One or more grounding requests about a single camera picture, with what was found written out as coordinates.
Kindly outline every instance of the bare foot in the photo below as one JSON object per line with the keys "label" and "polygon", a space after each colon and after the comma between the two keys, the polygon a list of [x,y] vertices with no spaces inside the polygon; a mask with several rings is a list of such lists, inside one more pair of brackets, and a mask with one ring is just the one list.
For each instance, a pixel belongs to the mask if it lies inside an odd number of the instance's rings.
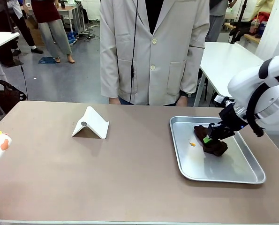
{"label": "bare foot", "polygon": [[68,61],[70,63],[75,63],[75,61],[73,60],[73,58],[72,58],[72,56],[70,54],[68,54],[67,57],[68,57]]}

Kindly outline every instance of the metal tray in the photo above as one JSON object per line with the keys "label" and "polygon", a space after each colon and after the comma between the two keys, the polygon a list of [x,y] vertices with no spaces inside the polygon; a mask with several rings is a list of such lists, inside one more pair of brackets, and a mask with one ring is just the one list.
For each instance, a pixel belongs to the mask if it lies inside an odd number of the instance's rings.
{"label": "metal tray", "polygon": [[241,135],[224,140],[228,150],[217,157],[204,153],[202,144],[194,134],[194,126],[208,127],[220,122],[214,117],[172,117],[170,126],[177,161],[181,173],[190,180],[230,183],[262,184],[265,173]]}

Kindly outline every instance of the wristwatch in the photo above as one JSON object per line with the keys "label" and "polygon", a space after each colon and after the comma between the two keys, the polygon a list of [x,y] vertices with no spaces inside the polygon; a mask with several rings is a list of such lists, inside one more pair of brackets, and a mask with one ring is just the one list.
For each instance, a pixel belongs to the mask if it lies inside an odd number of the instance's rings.
{"label": "wristwatch", "polygon": [[189,95],[186,92],[182,91],[182,90],[180,90],[180,96],[189,97]]}

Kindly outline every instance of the tray rim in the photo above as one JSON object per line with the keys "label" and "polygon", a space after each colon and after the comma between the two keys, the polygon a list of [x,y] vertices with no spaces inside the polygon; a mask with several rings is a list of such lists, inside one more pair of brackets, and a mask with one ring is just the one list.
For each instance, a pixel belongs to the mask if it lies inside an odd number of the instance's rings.
{"label": "tray rim", "polygon": [[170,120],[169,120],[169,125],[170,125],[170,128],[171,128],[171,134],[172,134],[172,139],[173,139],[173,145],[174,145],[174,148],[175,148],[175,153],[176,153],[176,159],[177,159],[177,163],[178,163],[178,168],[181,172],[181,174],[186,177],[187,179],[189,180],[193,180],[193,181],[211,181],[211,182],[224,182],[224,183],[236,183],[236,184],[253,184],[253,185],[259,185],[259,184],[263,184],[265,183],[266,181],[266,175],[265,175],[265,172],[263,170],[263,168],[261,167],[261,165],[259,164],[258,160],[255,158],[253,152],[251,151],[251,149],[249,148],[249,146],[247,145],[247,143],[245,142],[245,140],[243,139],[242,135],[236,131],[236,134],[239,135],[239,137],[241,138],[241,140],[243,141],[243,143],[247,146],[248,150],[250,151],[253,159],[257,162],[257,165],[259,166],[259,168],[261,169],[261,172],[263,173],[264,175],[264,178],[260,181],[260,182],[244,182],[244,181],[226,181],[226,180],[212,180],[212,179],[196,179],[196,178],[192,178],[188,175],[186,175],[184,173],[184,171],[182,170],[181,168],[181,165],[180,165],[180,160],[179,160],[179,157],[178,157],[178,152],[177,152],[177,147],[176,147],[176,141],[175,141],[175,137],[174,137],[174,134],[173,134],[173,124],[172,124],[172,120],[174,118],[204,118],[204,119],[218,119],[220,120],[221,118],[220,117],[207,117],[207,116],[173,116]]}

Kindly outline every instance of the yellow jacket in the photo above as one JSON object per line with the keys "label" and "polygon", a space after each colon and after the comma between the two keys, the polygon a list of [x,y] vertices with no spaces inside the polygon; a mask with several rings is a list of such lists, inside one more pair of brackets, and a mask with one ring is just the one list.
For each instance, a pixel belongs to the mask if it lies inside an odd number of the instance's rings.
{"label": "yellow jacket", "polygon": [[254,16],[256,16],[260,12],[271,13],[274,2],[275,0],[258,0],[251,19],[253,19]]}

